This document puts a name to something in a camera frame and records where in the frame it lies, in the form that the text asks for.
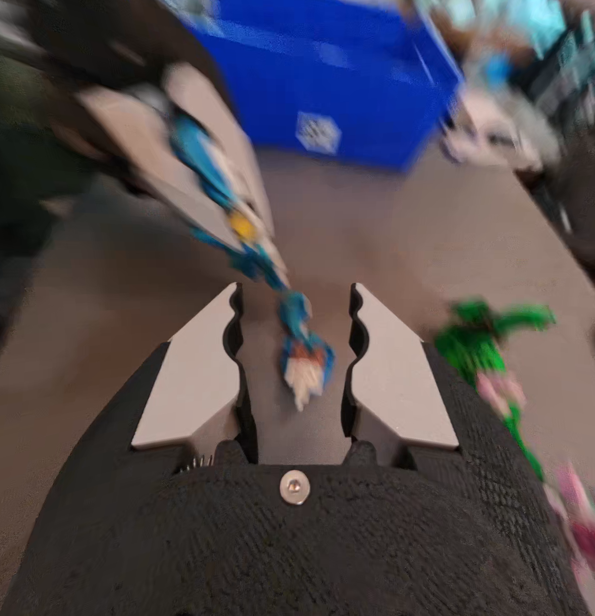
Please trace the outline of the blue plastic bin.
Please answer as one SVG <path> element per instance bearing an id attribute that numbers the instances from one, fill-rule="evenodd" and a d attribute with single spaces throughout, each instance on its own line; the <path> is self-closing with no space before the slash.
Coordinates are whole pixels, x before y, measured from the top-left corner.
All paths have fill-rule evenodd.
<path id="1" fill-rule="evenodd" d="M 405 172 L 463 75 L 432 21 L 349 1 L 201 1 L 208 50 L 256 146 Z"/>

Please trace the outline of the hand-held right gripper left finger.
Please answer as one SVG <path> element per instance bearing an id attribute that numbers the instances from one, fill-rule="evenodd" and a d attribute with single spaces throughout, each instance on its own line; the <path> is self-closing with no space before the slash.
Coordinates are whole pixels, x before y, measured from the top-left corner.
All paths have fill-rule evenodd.
<path id="1" fill-rule="evenodd" d="M 258 463 L 258 435 L 244 367 L 242 285 L 229 284 L 168 342 L 131 446 L 137 451 L 178 446 L 196 465 L 223 441 L 237 441 Z"/>

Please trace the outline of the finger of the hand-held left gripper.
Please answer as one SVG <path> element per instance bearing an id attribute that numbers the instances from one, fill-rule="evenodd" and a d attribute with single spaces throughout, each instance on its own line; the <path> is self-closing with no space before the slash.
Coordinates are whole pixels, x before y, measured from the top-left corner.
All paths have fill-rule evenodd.
<path id="1" fill-rule="evenodd" d="M 135 97 L 107 88 L 79 93 L 79 101 L 123 151 L 155 198 L 233 251 L 243 251 L 224 210 L 201 189 L 195 173 L 172 152 L 160 114 Z"/>
<path id="2" fill-rule="evenodd" d="M 211 81 L 192 66 L 171 66 L 163 87 L 176 112 L 184 111 L 209 131 L 247 181 L 256 210 L 271 231 L 275 228 L 268 195 L 252 143 Z"/>

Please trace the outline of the blue orange lego piece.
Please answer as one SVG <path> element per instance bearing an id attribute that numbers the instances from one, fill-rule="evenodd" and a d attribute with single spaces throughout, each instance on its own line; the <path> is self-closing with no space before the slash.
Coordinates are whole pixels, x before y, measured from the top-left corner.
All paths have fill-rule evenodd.
<path id="1" fill-rule="evenodd" d="M 332 374 L 336 355 L 311 328 L 311 303 L 299 291 L 284 289 L 279 295 L 278 317 L 284 329 L 280 371 L 291 390 L 298 412 L 312 397 L 322 395 Z"/>

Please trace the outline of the blue white lego wing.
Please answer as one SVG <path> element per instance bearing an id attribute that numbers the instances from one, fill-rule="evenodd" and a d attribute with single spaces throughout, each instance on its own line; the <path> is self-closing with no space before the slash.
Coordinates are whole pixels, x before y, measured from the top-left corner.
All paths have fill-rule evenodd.
<path id="1" fill-rule="evenodd" d="M 184 111 L 175 112 L 169 136 L 173 154 L 193 172 L 213 210 L 220 213 L 220 230 L 197 223 L 193 236 L 223 250 L 248 278 L 266 281 L 277 293 L 288 291 L 287 266 L 271 231 L 255 208 L 247 181 L 221 145 Z"/>

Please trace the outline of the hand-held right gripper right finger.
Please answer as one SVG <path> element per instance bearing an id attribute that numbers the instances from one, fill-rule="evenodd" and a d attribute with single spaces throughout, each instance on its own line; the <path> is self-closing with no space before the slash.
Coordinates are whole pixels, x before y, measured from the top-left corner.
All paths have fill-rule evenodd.
<path id="1" fill-rule="evenodd" d="M 361 283 L 350 288 L 349 316 L 355 358 L 343 389 L 345 437 L 376 451 L 456 451 L 459 441 L 425 342 Z"/>

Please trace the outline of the green lego plant base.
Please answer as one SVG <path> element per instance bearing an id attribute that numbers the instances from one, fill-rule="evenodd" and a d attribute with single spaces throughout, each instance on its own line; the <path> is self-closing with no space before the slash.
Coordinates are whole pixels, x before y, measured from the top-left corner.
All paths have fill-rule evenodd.
<path id="1" fill-rule="evenodd" d="M 519 304 L 493 310 L 481 298 L 454 303 L 451 319 L 434 337 L 439 353 L 468 382 L 505 425 L 551 505 L 570 552 L 581 590 L 595 582 L 595 490 L 589 489 L 570 463 L 548 483 L 540 461 L 521 434 L 526 398 L 502 356 L 507 339 L 522 329 L 546 331 L 556 324 L 546 305 Z"/>

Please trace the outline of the black flat case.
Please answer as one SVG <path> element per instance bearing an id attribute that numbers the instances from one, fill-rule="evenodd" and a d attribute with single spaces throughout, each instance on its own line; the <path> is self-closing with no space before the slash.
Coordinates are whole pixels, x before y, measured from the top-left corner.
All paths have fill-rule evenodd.
<path id="1" fill-rule="evenodd" d="M 595 284 L 595 122 L 568 135 L 558 165 L 516 177 Z"/>

